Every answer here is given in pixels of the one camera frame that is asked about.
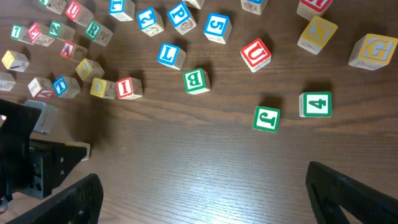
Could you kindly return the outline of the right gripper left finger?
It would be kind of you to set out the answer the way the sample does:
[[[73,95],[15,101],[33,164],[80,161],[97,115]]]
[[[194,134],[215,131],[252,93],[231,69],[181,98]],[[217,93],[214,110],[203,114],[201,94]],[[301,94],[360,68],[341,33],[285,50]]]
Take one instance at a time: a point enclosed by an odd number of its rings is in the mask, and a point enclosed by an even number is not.
[[[97,224],[104,191],[90,174],[7,224]]]

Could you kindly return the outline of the yellow O block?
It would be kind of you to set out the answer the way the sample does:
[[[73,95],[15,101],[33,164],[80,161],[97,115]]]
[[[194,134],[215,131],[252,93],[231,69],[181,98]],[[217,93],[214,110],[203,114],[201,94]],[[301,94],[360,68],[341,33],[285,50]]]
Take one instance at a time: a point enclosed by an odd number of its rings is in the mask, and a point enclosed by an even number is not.
[[[94,78],[90,94],[99,98],[115,99],[116,97],[116,83],[109,80]]]

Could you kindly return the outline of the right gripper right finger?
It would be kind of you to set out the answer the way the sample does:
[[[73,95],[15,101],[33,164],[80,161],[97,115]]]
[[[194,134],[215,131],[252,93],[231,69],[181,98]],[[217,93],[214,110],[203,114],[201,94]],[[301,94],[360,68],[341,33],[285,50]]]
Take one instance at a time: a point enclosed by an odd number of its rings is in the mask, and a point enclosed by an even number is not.
[[[397,200],[317,161],[305,179],[318,223],[348,223],[346,210],[362,223],[397,223]]]

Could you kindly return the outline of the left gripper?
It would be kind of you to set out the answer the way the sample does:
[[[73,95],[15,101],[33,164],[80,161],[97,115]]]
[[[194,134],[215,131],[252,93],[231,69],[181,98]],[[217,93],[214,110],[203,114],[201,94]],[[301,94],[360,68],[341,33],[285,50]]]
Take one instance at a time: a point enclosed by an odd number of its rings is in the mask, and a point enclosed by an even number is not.
[[[59,187],[72,169],[87,156],[80,146],[32,139],[39,120],[37,108],[1,100],[1,198],[15,192],[44,199]]]

